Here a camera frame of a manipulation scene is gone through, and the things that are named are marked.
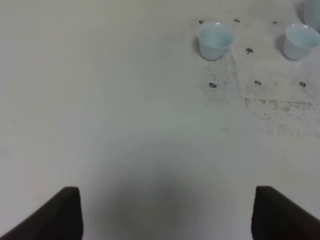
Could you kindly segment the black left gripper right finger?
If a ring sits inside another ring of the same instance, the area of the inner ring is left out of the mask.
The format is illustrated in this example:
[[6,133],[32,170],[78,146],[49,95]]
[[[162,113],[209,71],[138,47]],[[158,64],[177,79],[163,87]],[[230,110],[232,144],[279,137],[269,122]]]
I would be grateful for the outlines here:
[[320,220],[271,186],[257,186],[251,218],[254,240],[318,240]]

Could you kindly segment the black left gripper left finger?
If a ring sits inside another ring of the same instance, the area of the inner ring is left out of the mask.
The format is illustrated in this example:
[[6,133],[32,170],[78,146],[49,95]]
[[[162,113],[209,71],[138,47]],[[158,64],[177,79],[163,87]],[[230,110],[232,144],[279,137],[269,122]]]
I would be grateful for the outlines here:
[[84,222],[78,187],[61,189],[2,240],[81,240]]

